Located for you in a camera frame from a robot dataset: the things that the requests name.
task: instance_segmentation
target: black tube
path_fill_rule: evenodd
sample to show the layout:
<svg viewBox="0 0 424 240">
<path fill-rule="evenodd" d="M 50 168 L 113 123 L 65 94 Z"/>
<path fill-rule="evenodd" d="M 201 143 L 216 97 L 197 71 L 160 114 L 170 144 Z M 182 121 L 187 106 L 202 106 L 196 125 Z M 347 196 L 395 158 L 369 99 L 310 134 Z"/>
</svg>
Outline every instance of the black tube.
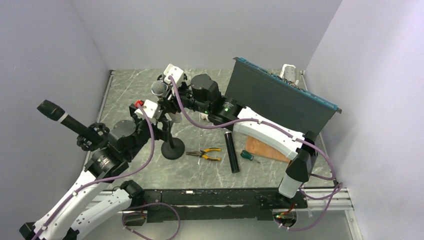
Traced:
<svg viewBox="0 0 424 240">
<path fill-rule="evenodd" d="M 54 104 L 49 100 L 44 100 L 37 109 L 46 117 L 53 121 L 58 121 L 66 114 L 60 106 Z M 103 141 L 103 138 L 95 131 L 90 130 L 88 127 L 84 126 L 81 122 L 75 120 L 70 115 L 67 115 L 60 123 L 66 126 L 68 129 L 74 131 L 78 135 L 83 136 L 93 144 L 99 144 Z"/>
<path fill-rule="evenodd" d="M 230 131 L 225 133 L 226 149 L 228 151 L 229 165 L 233 174 L 240 172 L 239 163 L 237 162 L 236 149 L 234 148 L 233 134 Z"/>
</svg>

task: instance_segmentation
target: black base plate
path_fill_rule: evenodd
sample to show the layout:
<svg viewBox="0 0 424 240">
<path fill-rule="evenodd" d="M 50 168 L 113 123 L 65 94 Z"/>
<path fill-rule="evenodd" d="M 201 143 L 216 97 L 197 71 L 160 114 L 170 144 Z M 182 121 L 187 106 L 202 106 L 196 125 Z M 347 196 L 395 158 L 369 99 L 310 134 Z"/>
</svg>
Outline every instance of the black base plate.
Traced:
<svg viewBox="0 0 424 240">
<path fill-rule="evenodd" d="M 174 148 L 171 148 L 170 143 L 166 141 L 162 143 L 162 147 L 160 148 L 162 155 L 169 160 L 175 160 L 180 158 L 186 150 L 186 146 L 184 145 L 184 142 L 181 139 L 173 137 L 172 142 Z"/>
</svg>

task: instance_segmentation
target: white wall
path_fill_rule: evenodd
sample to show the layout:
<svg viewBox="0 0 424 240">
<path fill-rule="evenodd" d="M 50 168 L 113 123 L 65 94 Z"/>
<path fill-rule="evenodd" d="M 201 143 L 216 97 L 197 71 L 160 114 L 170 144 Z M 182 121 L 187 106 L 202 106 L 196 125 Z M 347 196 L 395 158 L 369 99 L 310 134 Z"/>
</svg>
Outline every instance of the white wall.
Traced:
<svg viewBox="0 0 424 240">
<path fill-rule="evenodd" d="M 95 121 L 109 72 L 69 0 L 0 3 L 0 239 L 42 217 L 76 180 L 77 135 L 39 113 L 49 99 Z"/>
<path fill-rule="evenodd" d="M 73 0 L 111 69 L 305 69 L 341 0 Z"/>
<path fill-rule="evenodd" d="M 307 69 L 338 104 L 323 130 L 367 240 L 422 239 L 424 1 L 344 0 Z"/>
</svg>

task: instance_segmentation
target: table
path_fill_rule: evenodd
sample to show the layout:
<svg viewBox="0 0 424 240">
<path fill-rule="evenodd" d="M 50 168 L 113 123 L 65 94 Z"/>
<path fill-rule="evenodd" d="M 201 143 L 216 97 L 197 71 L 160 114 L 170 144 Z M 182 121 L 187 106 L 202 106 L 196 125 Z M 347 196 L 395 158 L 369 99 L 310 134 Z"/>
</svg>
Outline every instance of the table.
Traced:
<svg viewBox="0 0 424 240">
<path fill-rule="evenodd" d="M 108 89 L 100 121 L 112 128 L 121 120 L 131 120 L 129 105 L 136 100 L 157 101 L 151 93 L 151 84 L 162 74 L 164 69 L 118 69 L 112 72 L 112 80 Z M 279 74 L 280 70 L 270 70 Z M 219 85 L 224 95 L 230 80 L 232 69 L 185 69 L 188 79 L 198 74 L 208 74 Z M 203 125 L 211 123 L 202 120 L 198 112 L 189 111 L 188 114 L 196 122 Z M 277 187 L 285 175 L 287 163 L 257 156 L 261 162 L 238 158 L 239 173 L 232 174 L 224 139 L 226 129 L 200 129 L 189 123 L 184 117 L 181 123 L 174 124 L 172 135 L 181 139 L 186 151 L 197 151 L 206 148 L 222 148 L 222 152 L 211 152 L 210 155 L 222 158 L 221 161 L 207 161 L 195 156 L 183 155 L 176 160 L 168 160 L 161 155 L 162 141 L 155 142 L 154 156 L 150 164 L 142 171 L 118 179 L 109 186 L 119 186 L 123 181 L 132 179 L 144 189 L 202 189 L 202 188 L 262 188 Z M 234 146 L 236 152 L 241 152 L 246 144 L 247 136 L 234 132 Z M 323 149 L 321 138 L 316 145 Z M 151 142 L 141 149 L 130 163 L 129 169 L 139 168 L 147 159 L 151 150 Z M 330 169 L 322 156 L 319 156 L 313 173 L 329 177 Z M 306 184 L 308 187 L 333 187 L 332 181 L 325 181 L 311 177 Z"/>
</svg>

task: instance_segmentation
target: pliers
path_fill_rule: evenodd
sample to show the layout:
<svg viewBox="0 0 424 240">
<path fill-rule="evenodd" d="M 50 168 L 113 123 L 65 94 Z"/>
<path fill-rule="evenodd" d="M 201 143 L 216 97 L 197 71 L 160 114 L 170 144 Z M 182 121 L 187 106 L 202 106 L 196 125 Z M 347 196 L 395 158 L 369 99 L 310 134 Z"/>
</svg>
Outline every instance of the pliers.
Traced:
<svg viewBox="0 0 424 240">
<path fill-rule="evenodd" d="M 214 157 L 210 157 L 208 155 L 205 155 L 205 153 L 209 153 L 211 151 L 221 152 L 221 148 L 211 147 L 211 148 L 206 148 L 205 150 L 200 150 L 200 151 L 187 151 L 185 154 L 197 156 L 199 158 L 204 158 L 204 159 L 209 160 L 209 161 L 221 161 L 220 157 L 214 158 Z"/>
</svg>

